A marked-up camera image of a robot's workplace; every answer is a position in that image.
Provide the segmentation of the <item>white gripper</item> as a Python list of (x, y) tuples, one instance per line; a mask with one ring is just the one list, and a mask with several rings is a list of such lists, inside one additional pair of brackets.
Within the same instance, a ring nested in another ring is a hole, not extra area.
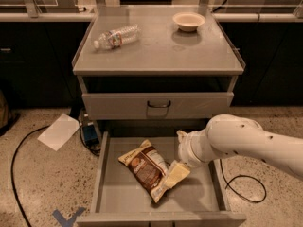
[(173, 161), (169, 166), (168, 173), (164, 180), (167, 189), (173, 188), (190, 173), (190, 168), (196, 168), (218, 158), (218, 155), (211, 147), (205, 130), (186, 133), (177, 131), (178, 156), (183, 162)]

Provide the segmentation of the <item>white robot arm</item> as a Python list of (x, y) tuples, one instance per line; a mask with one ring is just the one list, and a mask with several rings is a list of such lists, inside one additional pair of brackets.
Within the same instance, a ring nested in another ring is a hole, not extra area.
[(201, 131), (178, 131), (178, 156), (165, 186), (173, 188), (190, 170), (217, 159), (247, 156), (303, 180), (303, 140), (265, 131), (255, 120), (231, 114), (212, 117)]

